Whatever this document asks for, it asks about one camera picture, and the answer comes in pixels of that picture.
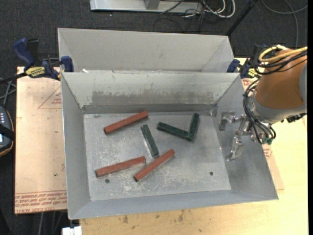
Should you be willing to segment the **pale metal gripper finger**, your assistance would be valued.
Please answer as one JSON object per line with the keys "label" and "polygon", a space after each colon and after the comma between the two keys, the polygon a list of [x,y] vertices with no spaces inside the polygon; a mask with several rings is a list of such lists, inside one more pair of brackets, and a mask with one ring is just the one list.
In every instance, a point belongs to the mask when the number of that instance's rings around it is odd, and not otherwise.
{"label": "pale metal gripper finger", "polygon": [[221,119],[219,122],[219,130],[224,131],[227,123],[232,123],[235,121],[235,112],[227,111],[221,113]]}
{"label": "pale metal gripper finger", "polygon": [[244,149],[244,143],[240,136],[235,136],[232,140],[230,153],[225,157],[227,161],[233,161],[241,157]]}

